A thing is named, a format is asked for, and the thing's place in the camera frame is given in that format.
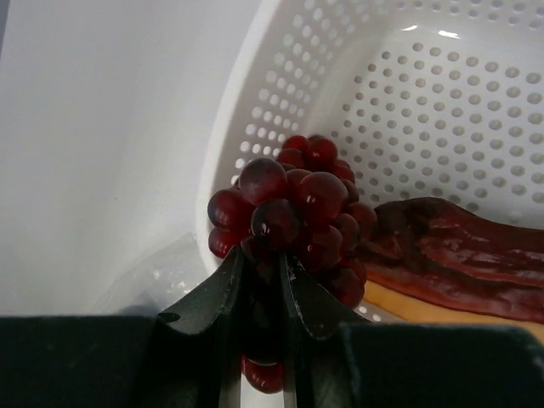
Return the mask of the fake orange food piece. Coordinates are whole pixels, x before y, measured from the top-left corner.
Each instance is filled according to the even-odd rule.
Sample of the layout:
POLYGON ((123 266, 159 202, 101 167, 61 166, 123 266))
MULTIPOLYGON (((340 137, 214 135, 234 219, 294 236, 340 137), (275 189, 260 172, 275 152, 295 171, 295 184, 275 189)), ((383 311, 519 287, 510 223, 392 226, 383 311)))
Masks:
POLYGON ((443 309, 543 322, 543 232, 443 199, 392 201, 356 250, 368 279, 443 309))

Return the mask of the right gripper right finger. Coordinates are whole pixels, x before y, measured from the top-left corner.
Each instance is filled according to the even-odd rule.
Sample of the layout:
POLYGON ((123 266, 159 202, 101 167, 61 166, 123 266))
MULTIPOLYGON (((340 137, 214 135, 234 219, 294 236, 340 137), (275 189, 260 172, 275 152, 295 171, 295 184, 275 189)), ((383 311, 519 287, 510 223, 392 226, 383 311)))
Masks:
POLYGON ((540 407, 543 347, 512 326, 372 323, 278 258, 287 407, 540 407))

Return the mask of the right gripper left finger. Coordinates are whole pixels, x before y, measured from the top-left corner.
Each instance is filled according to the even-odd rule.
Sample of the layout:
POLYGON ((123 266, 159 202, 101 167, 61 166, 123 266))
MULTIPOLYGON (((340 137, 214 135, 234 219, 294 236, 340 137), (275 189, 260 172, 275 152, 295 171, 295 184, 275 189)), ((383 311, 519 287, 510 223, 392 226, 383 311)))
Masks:
POLYGON ((158 314, 4 317, 4 407, 237 407, 244 256, 158 314))

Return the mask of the fake purple grapes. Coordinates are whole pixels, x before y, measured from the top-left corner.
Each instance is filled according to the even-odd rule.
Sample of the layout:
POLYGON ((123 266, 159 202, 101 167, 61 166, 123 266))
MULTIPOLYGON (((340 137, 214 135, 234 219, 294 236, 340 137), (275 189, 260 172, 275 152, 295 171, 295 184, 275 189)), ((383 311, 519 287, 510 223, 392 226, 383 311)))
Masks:
POLYGON ((376 222, 360 203, 350 166, 320 135, 286 140, 275 159, 248 162, 232 186, 207 203, 208 247, 225 258, 240 247, 249 265, 241 372, 258 391, 283 389, 281 312, 276 256, 295 257, 338 301, 356 309, 366 270, 355 248, 376 222))

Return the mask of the clear zip top bag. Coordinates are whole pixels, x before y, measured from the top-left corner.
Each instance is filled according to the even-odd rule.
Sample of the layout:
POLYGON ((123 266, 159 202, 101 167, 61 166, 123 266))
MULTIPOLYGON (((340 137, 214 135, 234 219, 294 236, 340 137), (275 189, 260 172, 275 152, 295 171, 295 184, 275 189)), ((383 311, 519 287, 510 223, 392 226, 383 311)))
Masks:
POLYGON ((185 234, 120 275, 91 308, 91 313, 157 315, 206 278, 196 239, 185 234))

